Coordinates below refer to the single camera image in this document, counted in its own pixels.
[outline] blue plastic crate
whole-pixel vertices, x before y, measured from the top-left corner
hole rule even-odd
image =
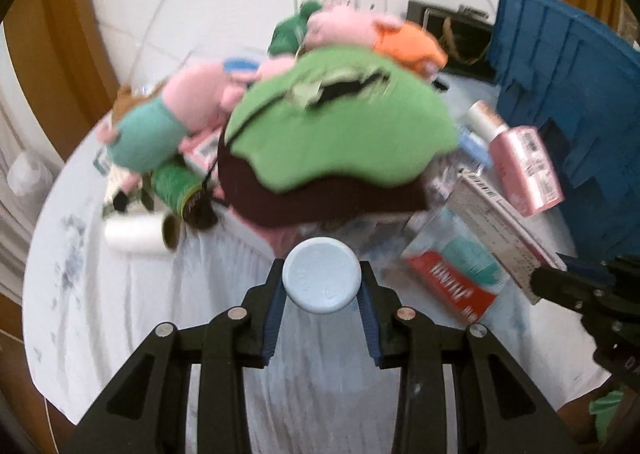
[[[488,58],[498,112],[541,130],[580,257],[640,254],[640,53],[560,0],[500,0]]]

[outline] green can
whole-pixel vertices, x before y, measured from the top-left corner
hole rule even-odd
[[[151,188],[191,227],[206,230],[218,222],[209,192],[180,158],[166,161],[151,172]]]

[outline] brown plush toy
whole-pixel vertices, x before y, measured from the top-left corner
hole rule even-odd
[[[123,84],[118,89],[116,102],[113,103],[113,110],[111,110],[111,125],[117,124],[127,113],[133,108],[139,106],[144,101],[152,99],[162,91],[166,80],[159,82],[150,94],[133,93],[130,84]]]

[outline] paper towel roll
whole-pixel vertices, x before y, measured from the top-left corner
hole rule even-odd
[[[173,214],[113,214],[104,222],[108,246],[121,252],[159,254],[174,251],[180,240],[180,220]]]

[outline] table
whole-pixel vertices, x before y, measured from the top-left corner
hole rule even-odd
[[[444,100],[462,115],[496,91],[445,78]],[[38,390],[74,423],[143,338],[162,321],[185,328],[209,322],[263,283],[273,254],[231,215],[206,233],[182,229],[177,252],[134,257],[109,250],[99,216],[105,179],[92,161],[91,133],[76,149],[47,199],[33,236],[24,278],[24,341]],[[574,250],[560,212],[529,225],[560,253]],[[379,265],[379,251],[360,259]],[[461,327],[421,285],[398,271],[377,269],[381,284],[403,304],[436,323]],[[591,390],[607,373],[591,360],[593,340],[579,316],[547,301],[531,306],[505,287],[482,321],[558,408]],[[188,414],[188,452],[194,452],[198,370]],[[266,370],[246,371],[245,392],[256,453],[390,451],[399,371],[380,371],[367,354],[357,305],[330,316],[288,303],[276,353]]]

